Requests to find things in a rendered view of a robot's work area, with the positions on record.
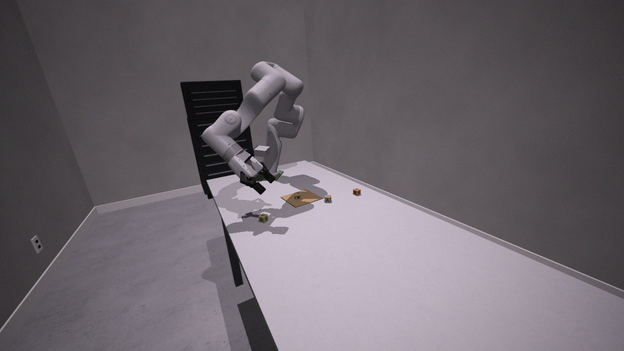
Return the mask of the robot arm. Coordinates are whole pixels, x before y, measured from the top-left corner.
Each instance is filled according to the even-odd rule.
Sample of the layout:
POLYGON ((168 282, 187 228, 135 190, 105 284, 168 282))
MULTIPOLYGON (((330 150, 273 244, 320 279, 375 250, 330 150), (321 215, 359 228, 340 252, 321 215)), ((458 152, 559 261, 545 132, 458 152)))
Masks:
POLYGON ((247 92, 240 108, 221 114, 212 126, 205 129, 201 138, 228 163, 230 158, 242 149, 233 138, 242 134, 279 94, 274 109, 275 118, 267 122, 265 146, 256 146, 253 153, 244 161, 247 163, 253 156, 263 157, 262 162, 268 172, 277 176, 282 148, 279 137, 295 138, 305 117, 305 110, 301 106, 294 105, 295 99, 302 93, 303 82, 277 64, 264 61, 252 68, 251 77, 257 83, 247 92))

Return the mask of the tan flat square mat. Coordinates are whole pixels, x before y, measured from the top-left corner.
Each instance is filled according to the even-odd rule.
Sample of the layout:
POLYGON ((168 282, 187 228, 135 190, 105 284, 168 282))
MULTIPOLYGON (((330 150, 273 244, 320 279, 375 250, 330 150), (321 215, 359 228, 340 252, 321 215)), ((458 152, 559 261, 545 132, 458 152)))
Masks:
POLYGON ((292 206, 294 206, 295 208, 298 208, 301 205, 306 205, 318 200, 321 200, 322 197, 319 197, 317 194, 311 193, 308 190, 302 190, 299 191, 298 193, 301 193, 301 199, 297 199, 295 198, 295 193, 292 194, 288 194, 288 195, 284 195, 283 197, 281 197, 284 201, 288 202, 289 204, 291 204, 292 206))

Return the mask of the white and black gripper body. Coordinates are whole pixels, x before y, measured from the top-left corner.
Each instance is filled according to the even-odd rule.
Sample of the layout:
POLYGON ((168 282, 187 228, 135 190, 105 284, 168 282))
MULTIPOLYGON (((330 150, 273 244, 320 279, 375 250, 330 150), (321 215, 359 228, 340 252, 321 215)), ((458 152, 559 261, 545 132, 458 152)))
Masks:
POLYGON ((240 149, 228 161, 228 166, 237 175, 237 177, 240 178, 240 173, 242 171, 245 174, 245 179, 247 180, 247 177, 256 177, 263 169, 262 164, 259 163, 259 161, 254 157, 251 157, 247 163, 244 163, 250 155, 251 154, 247 153, 244 149, 240 149))

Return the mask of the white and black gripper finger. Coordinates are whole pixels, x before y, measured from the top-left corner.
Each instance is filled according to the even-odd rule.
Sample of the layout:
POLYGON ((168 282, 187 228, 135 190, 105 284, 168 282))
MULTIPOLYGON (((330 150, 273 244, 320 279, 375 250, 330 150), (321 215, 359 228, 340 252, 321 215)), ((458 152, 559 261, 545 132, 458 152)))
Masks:
POLYGON ((245 179, 245 174, 241 171, 240 173, 240 183, 245 184, 246 186, 250 186, 251 188, 254 188, 257 193, 259 194, 263 194, 264 191, 266 190, 259 182, 256 182, 255 177, 247 177, 247 180, 245 179))
POLYGON ((265 164, 264 164, 263 162, 259 162, 259 163, 261 163, 261 164, 262 164, 263 169, 262 169, 262 170, 261 170, 258 174, 263 175, 263 176, 264 176, 264 178, 265 178, 268 182, 270 182, 270 183, 274 182, 275 177, 274 177, 271 173, 269 173, 269 172, 268 172, 268 169, 267 169, 267 167, 265 166, 265 164))

